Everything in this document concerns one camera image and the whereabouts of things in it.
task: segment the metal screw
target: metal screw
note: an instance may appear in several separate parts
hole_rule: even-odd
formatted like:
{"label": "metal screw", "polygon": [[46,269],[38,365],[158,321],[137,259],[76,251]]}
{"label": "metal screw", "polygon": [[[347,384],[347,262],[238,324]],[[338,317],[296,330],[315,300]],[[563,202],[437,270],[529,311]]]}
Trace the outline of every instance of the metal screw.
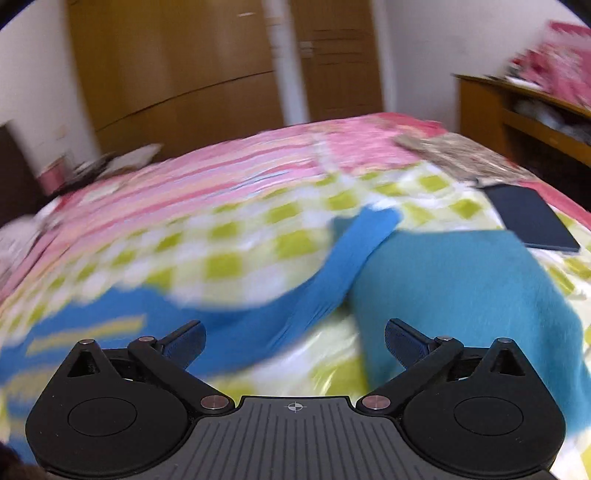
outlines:
{"label": "metal screw", "polygon": [[221,395],[209,395],[201,399],[201,406],[208,410],[221,410],[228,406],[230,401]]}
{"label": "metal screw", "polygon": [[390,399],[382,395],[369,395],[361,403],[365,408],[369,408],[370,410],[383,410],[390,406]]}

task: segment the teal cushion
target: teal cushion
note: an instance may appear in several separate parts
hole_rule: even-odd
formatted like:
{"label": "teal cushion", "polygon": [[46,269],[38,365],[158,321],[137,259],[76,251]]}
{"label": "teal cushion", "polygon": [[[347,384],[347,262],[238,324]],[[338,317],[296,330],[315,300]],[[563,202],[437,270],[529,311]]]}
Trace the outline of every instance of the teal cushion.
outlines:
{"label": "teal cushion", "polygon": [[[337,236],[347,224],[335,222]],[[515,339],[569,430],[591,424],[581,321],[511,232],[395,232],[369,257],[349,298],[372,388],[402,371],[384,344],[386,322],[400,318],[466,346]]]}

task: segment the blue cloth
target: blue cloth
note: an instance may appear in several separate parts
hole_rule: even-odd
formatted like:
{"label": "blue cloth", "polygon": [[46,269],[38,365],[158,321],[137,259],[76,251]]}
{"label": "blue cloth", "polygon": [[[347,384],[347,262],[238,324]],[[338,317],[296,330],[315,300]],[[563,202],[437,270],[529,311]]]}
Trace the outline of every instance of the blue cloth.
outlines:
{"label": "blue cloth", "polygon": [[[347,225],[339,219],[337,235]],[[569,433],[591,424],[581,321],[511,232],[396,232],[359,273],[350,305],[372,388],[403,370],[384,344],[386,322],[400,318],[430,337],[450,335],[466,346],[515,339]]]}
{"label": "blue cloth", "polygon": [[[201,320],[207,332],[206,347],[187,370],[202,378],[236,371],[272,357],[300,339],[307,329],[342,303],[371,252],[392,233],[399,221],[400,214],[395,210],[364,208],[336,242],[316,275],[261,307],[243,310],[181,309],[150,288],[133,291],[114,288],[94,303],[71,304],[35,325],[24,343],[2,350],[0,384],[6,384],[15,374],[35,373],[47,366],[57,367],[73,345],[62,344],[43,350],[37,348],[34,354],[29,355],[27,350],[31,352],[31,345],[39,339],[81,327],[102,328],[95,331],[104,332],[104,335],[95,335],[95,338],[106,349],[124,347],[141,334],[162,338],[189,320]],[[104,327],[108,320],[141,316],[144,321],[140,332],[121,333],[124,330],[121,326],[119,330]],[[8,401],[10,415],[25,419],[34,401],[35,398],[12,395]],[[11,444],[31,459],[30,450],[22,439],[11,439]]]}

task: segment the circular pad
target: circular pad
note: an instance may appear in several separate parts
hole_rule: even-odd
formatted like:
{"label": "circular pad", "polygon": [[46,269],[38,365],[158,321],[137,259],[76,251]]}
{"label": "circular pad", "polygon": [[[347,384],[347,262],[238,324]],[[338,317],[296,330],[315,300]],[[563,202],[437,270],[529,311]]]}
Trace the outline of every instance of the circular pad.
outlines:
{"label": "circular pad", "polygon": [[93,398],[86,400],[70,412],[68,422],[72,428],[89,437],[106,437],[128,428],[138,412],[128,401],[120,398]]}
{"label": "circular pad", "polygon": [[54,390],[31,411],[27,440],[40,464],[66,478],[122,478],[179,445],[189,420],[174,395],[141,382],[93,377]]}
{"label": "circular pad", "polygon": [[564,421],[549,395],[519,382],[503,375],[424,390],[405,408],[402,427],[426,460],[448,472],[468,478],[530,475],[554,460]]}
{"label": "circular pad", "polygon": [[456,406],[453,415],[462,427],[478,435],[506,435],[523,423],[518,406],[495,397],[464,400]]}

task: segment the pink striped blanket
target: pink striped blanket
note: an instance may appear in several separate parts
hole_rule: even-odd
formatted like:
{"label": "pink striped blanket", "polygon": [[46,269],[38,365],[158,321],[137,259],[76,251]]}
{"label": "pink striped blanket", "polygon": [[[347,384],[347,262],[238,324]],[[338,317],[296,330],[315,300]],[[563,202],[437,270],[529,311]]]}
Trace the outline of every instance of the pink striped blanket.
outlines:
{"label": "pink striped blanket", "polygon": [[62,199],[47,232],[0,291],[5,299],[29,273],[76,257],[116,238],[198,209],[244,201],[326,174],[317,145],[325,142],[339,168],[396,168],[418,158],[396,146],[400,133],[421,137],[445,130],[395,113],[296,125],[223,142],[138,172],[100,181]]}

